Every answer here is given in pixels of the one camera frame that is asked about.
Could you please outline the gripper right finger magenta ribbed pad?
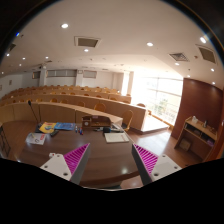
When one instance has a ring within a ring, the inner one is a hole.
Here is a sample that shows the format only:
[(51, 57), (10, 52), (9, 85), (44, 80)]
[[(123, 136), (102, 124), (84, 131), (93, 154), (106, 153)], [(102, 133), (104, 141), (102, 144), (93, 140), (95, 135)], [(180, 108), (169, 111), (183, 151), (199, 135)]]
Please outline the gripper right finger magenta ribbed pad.
[(167, 155), (158, 156), (137, 144), (132, 145), (132, 155), (143, 185), (150, 184), (181, 170), (181, 167)]

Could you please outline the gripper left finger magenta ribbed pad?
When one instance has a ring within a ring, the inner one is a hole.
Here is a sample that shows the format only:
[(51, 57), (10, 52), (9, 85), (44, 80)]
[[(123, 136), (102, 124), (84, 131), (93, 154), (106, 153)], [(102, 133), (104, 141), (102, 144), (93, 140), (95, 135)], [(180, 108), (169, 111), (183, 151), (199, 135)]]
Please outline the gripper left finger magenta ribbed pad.
[(90, 155), (89, 143), (80, 146), (65, 155), (56, 154), (41, 166), (48, 171), (72, 183), (79, 184)]

